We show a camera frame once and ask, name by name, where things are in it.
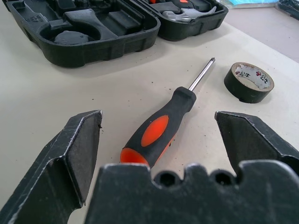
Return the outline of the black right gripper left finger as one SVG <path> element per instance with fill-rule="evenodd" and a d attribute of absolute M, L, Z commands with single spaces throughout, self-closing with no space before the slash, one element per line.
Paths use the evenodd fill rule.
<path fill-rule="evenodd" d="M 71 117 L 42 149 L 0 210 L 0 224 L 67 224 L 86 202 L 95 170 L 101 110 Z"/>

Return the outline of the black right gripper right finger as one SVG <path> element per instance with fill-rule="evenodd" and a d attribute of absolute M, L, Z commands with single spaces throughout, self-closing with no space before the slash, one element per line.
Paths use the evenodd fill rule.
<path fill-rule="evenodd" d="M 241 161 L 277 160 L 299 175 L 299 151 L 260 118 L 226 111 L 217 111 L 214 118 L 234 170 Z"/>

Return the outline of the black electrical tape roll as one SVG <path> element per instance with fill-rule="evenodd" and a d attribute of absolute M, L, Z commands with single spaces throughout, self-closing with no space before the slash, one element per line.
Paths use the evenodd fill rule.
<path fill-rule="evenodd" d="M 234 63 L 224 78 L 227 90 L 239 101 L 256 104 L 274 88 L 274 81 L 263 69 L 245 62 Z"/>

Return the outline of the black orange Phillips screwdriver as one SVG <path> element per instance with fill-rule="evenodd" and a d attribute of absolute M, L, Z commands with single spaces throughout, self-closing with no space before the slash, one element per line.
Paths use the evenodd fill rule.
<path fill-rule="evenodd" d="M 152 168 L 169 147 L 182 119 L 195 101 L 197 84 L 215 62 L 211 58 L 189 88 L 178 87 L 170 101 L 152 114 L 135 131 L 120 154 L 121 163 L 142 163 Z"/>

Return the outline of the black tool case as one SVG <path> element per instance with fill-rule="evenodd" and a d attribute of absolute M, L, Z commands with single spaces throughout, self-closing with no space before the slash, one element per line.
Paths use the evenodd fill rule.
<path fill-rule="evenodd" d="M 218 0 L 216 12 L 190 22 L 169 20 L 156 0 L 2 0 L 27 38 L 54 65 L 78 68 L 152 47 L 157 37 L 180 41 L 217 29 L 228 13 Z"/>

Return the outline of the light blue plastic packet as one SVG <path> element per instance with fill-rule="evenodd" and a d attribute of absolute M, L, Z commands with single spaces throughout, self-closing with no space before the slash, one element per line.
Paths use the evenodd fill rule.
<path fill-rule="evenodd" d="M 279 0 L 226 0 L 226 5 L 233 9 L 274 7 Z"/>

